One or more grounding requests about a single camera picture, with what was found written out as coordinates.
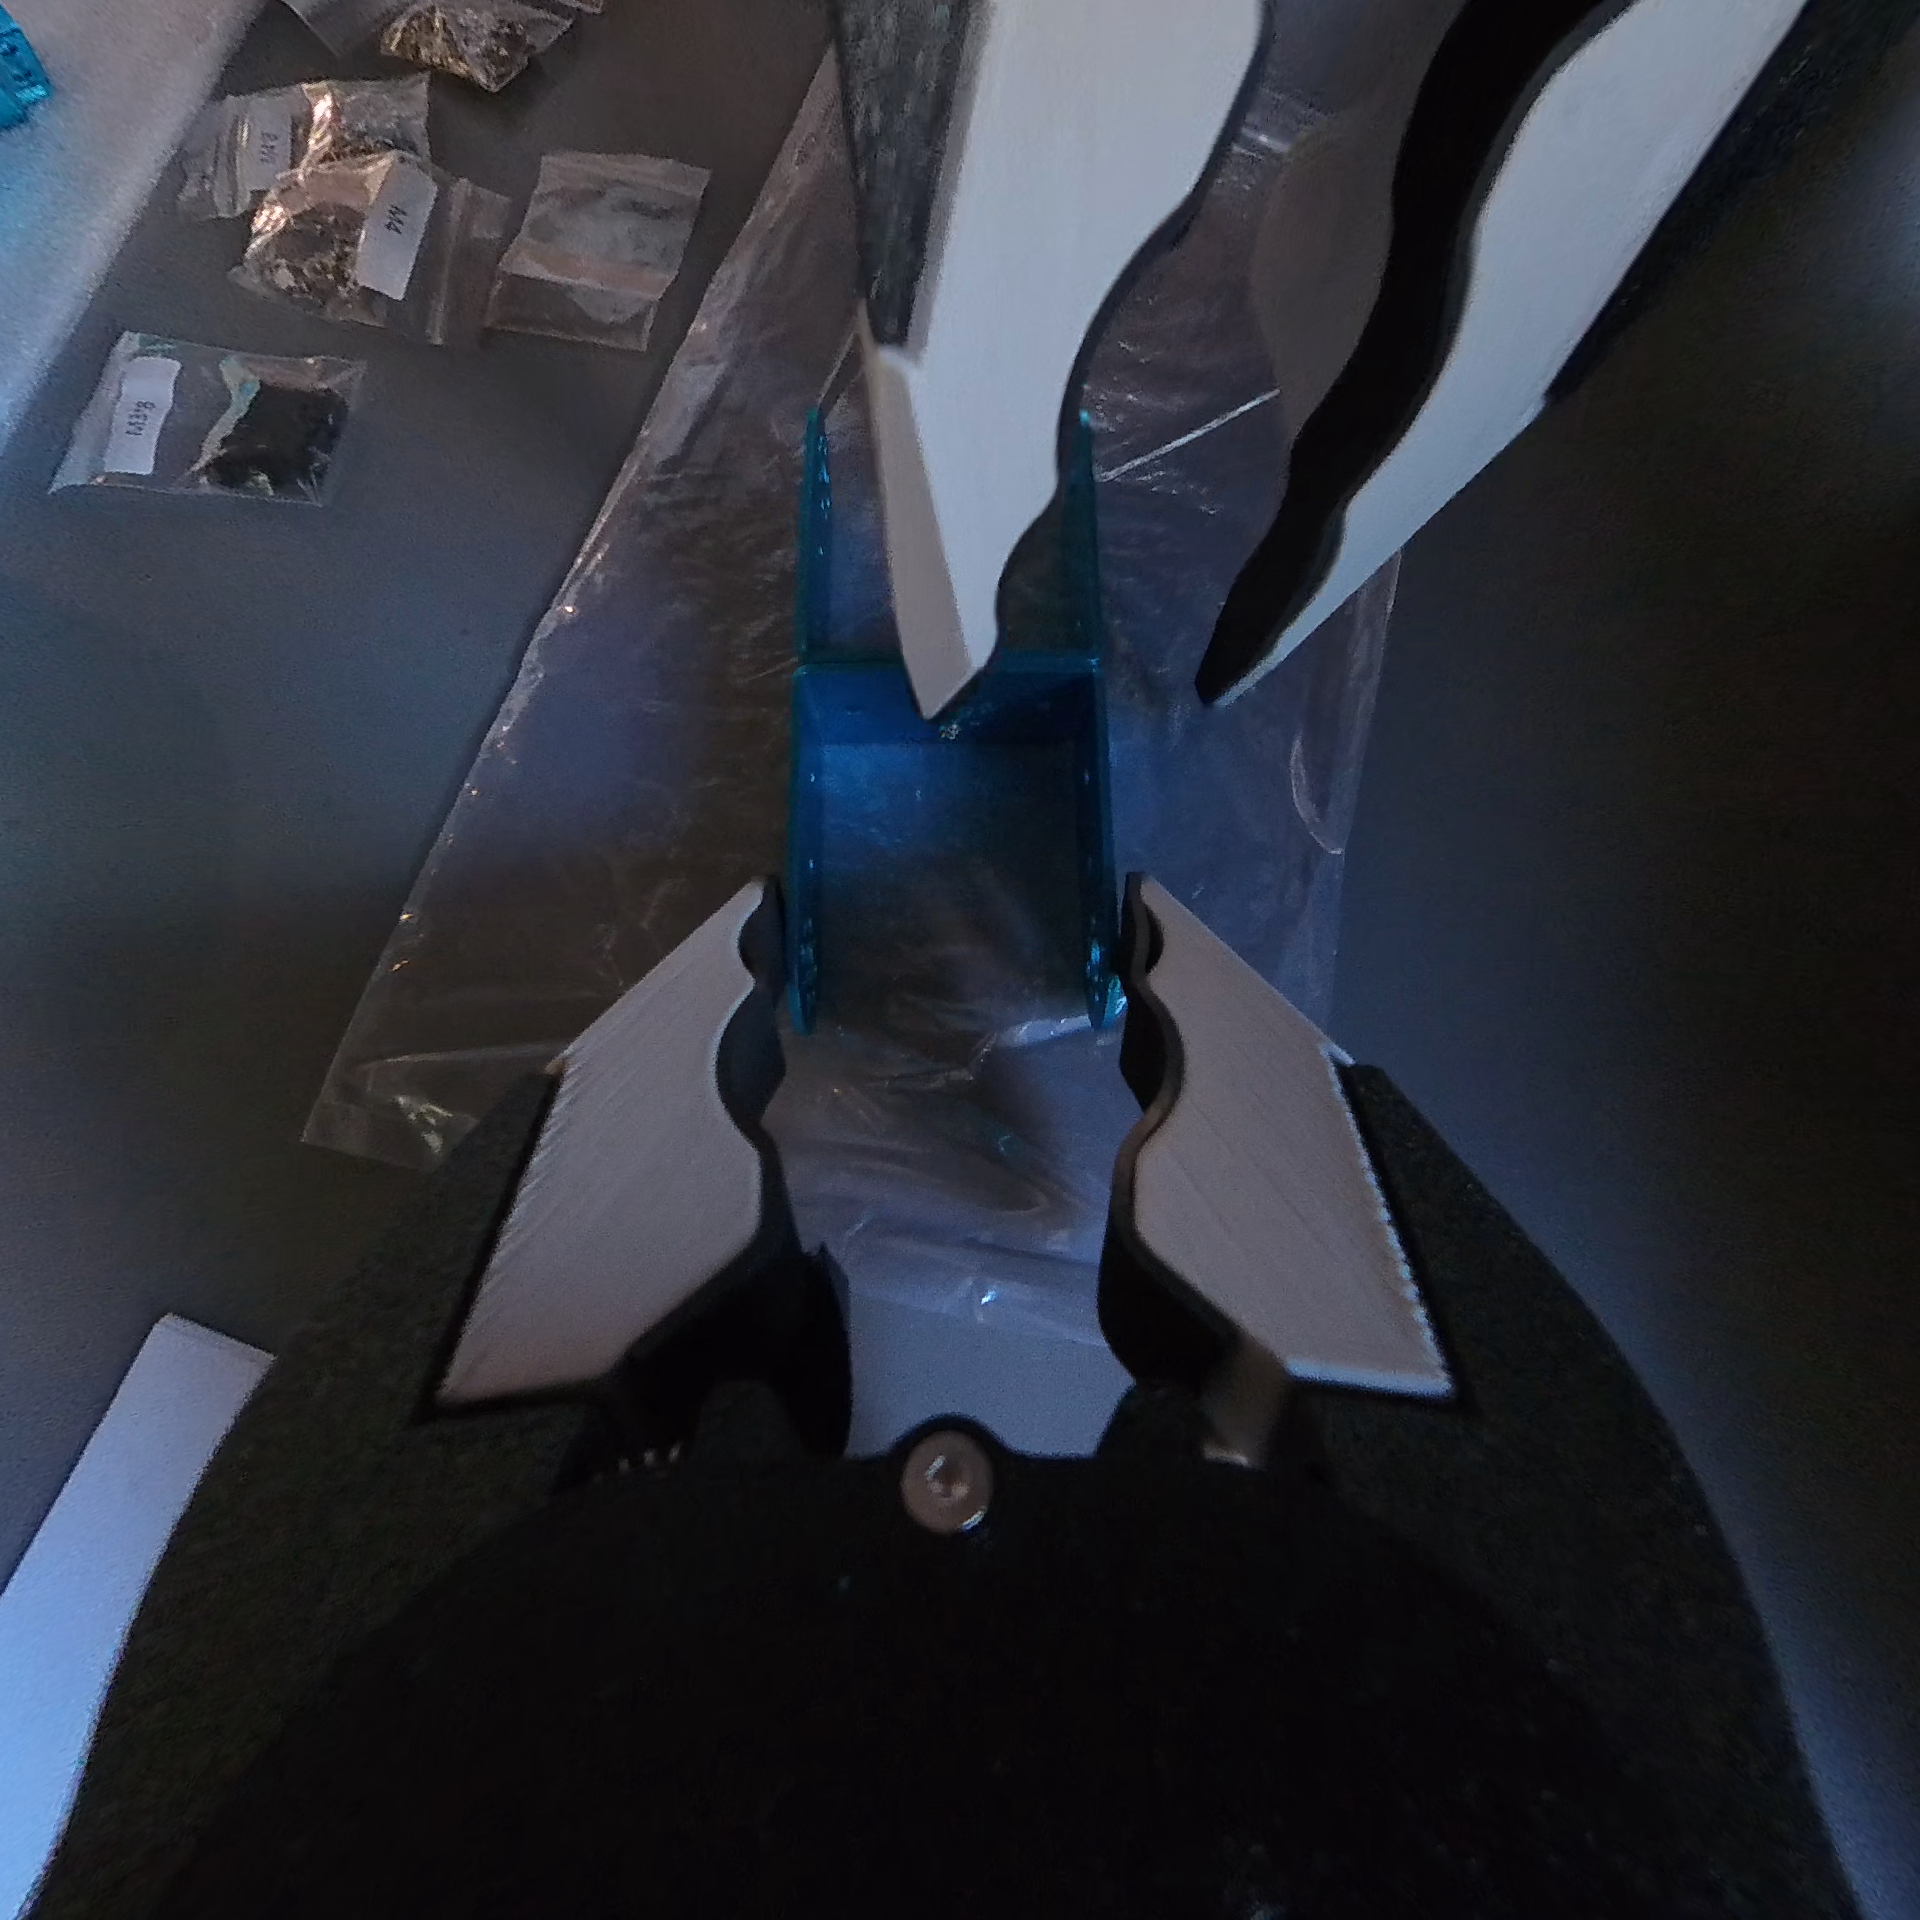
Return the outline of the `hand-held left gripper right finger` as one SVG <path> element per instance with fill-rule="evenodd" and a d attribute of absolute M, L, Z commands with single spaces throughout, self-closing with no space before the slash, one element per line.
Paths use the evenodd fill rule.
<path fill-rule="evenodd" d="M 1096 1320 L 1206 1450 L 1264 1465 L 1288 1392 L 1436 1401 L 1450 1363 L 1342 1083 L 1350 1057 L 1160 886 L 1125 886 L 1119 1072 Z"/>

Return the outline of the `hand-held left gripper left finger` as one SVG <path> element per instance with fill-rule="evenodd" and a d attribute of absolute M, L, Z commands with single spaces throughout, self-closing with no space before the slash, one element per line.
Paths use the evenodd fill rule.
<path fill-rule="evenodd" d="M 438 1407 L 600 1401 L 647 1450 L 758 1382 L 840 1455 L 844 1285 L 802 1248 L 763 1122 L 781 987 L 779 885 L 750 879 L 563 1051 Z"/>

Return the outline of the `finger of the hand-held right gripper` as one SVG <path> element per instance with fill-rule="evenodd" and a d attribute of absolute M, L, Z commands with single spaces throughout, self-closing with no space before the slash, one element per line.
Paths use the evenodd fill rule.
<path fill-rule="evenodd" d="M 1277 514 L 1195 672 L 1227 704 L 1540 413 L 1800 3 L 1272 3 L 1304 112 L 1253 302 Z"/>
<path fill-rule="evenodd" d="M 1064 472 L 1088 335 L 1246 107 L 1269 3 L 853 3 L 864 353 L 902 665 L 948 709 Z"/>

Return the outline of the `large blue metal U bracket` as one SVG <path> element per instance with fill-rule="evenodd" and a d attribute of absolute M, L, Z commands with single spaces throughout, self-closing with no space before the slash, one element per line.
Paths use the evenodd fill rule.
<path fill-rule="evenodd" d="M 1079 1006 L 1107 1026 L 1125 989 L 1088 424 L 1014 553 L 996 657 L 939 714 L 907 683 L 864 423 L 848 426 L 850 479 L 831 478 L 822 405 L 799 465 L 784 855 L 795 1026 L 878 1011 L 884 975 L 971 1011 Z"/>

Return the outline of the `large clear plastic bag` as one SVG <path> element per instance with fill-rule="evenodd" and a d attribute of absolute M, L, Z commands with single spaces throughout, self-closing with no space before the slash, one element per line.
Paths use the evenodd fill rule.
<path fill-rule="evenodd" d="M 1155 875 L 1328 1022 L 1336 897 L 1398 562 L 1250 694 L 1194 696 L 1285 426 L 1250 293 L 1304 109 L 1264 75 L 1191 227 L 1085 386 L 1117 865 Z M 735 886 L 781 865 L 799 458 L 864 423 L 831 61 L 710 277 L 629 462 L 525 648 L 304 1125 L 430 1168 Z M 856 1448 L 936 1413 L 1085 1450 L 1125 1387 L 1096 1329 L 1119 1030 L 879 982 L 784 1034 L 768 1122 L 802 1237 L 850 1281 Z"/>

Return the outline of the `grey desk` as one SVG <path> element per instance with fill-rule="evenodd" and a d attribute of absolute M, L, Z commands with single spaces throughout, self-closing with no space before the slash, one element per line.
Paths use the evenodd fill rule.
<path fill-rule="evenodd" d="M 120 329 L 338 346 L 218 239 L 4 451 L 7 1573 L 158 1314 L 267 1346 L 410 1189 L 304 1115 L 659 384 L 372 338 L 322 510 L 48 496 Z M 1644 1369 L 1916 1914 L 1916 34 L 1406 553 L 1328 1029 Z"/>

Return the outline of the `small clear zip bag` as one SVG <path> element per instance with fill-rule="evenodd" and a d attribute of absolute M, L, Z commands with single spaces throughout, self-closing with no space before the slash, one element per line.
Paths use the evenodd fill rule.
<path fill-rule="evenodd" d="M 644 152 L 552 150 L 498 261 L 486 329 L 643 351 L 709 171 Z"/>

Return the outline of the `small zip bag of screws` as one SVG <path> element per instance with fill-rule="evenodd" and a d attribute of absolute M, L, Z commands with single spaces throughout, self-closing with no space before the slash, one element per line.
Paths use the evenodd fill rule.
<path fill-rule="evenodd" d="M 325 319 L 467 346 L 515 221 L 511 198 L 414 155 L 330 160 L 262 195 L 231 278 Z"/>
<path fill-rule="evenodd" d="M 518 1 L 419 1 L 386 19 L 378 49 L 501 91 L 568 25 L 568 13 Z"/>
<path fill-rule="evenodd" d="M 199 114 L 181 145 L 175 210 L 192 223 L 248 216 L 284 176 L 378 152 L 430 160 L 424 72 L 231 93 Z"/>

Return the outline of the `white foam strip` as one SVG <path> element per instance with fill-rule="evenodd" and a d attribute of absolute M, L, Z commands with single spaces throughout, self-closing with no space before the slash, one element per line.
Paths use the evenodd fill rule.
<path fill-rule="evenodd" d="M 7 1707 L 78 1711 L 104 1691 L 188 1499 L 269 1363 L 178 1314 L 152 1325 L 4 1587 Z"/>

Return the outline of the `small zip bag black screws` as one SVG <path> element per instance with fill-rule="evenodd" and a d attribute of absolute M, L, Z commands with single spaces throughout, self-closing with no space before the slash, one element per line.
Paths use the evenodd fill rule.
<path fill-rule="evenodd" d="M 365 370 L 124 331 L 51 490 L 322 499 Z"/>

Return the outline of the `white foam sheet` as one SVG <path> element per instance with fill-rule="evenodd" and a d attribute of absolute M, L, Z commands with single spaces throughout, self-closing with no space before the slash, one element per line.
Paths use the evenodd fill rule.
<path fill-rule="evenodd" d="M 18 1 L 52 79 L 2 134 L 2 438 L 107 274 L 210 96 L 312 75 L 315 38 L 282 3 Z"/>

